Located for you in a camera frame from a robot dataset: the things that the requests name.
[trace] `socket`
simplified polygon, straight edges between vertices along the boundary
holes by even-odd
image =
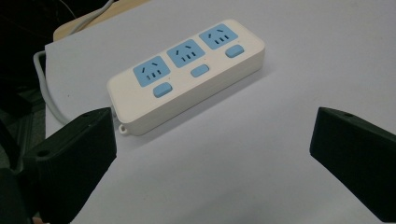
[[[169,49],[167,54],[178,68],[205,55],[204,51],[192,39]]]
[[[199,36],[211,49],[218,49],[238,37],[236,33],[224,24],[219,24]]]
[[[146,133],[256,72],[264,50],[261,39],[226,20],[112,77],[107,89],[120,133]]]
[[[145,87],[156,80],[168,75],[171,71],[163,58],[156,56],[134,68],[134,74],[141,87]]]

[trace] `white power strip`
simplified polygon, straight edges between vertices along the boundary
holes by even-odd
[[[259,70],[265,45],[234,20],[194,35],[107,83],[120,132],[140,135]]]

